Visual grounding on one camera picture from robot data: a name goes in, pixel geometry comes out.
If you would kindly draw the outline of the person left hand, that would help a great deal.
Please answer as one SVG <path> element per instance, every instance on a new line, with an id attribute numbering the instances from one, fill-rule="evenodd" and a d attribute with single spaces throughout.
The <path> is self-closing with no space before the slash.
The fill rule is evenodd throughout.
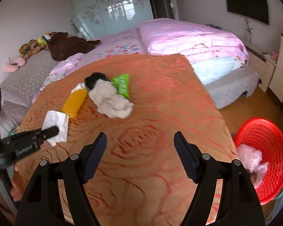
<path id="1" fill-rule="evenodd" d="M 23 196 L 23 181 L 16 165 L 0 171 L 0 209 L 16 216 Z"/>

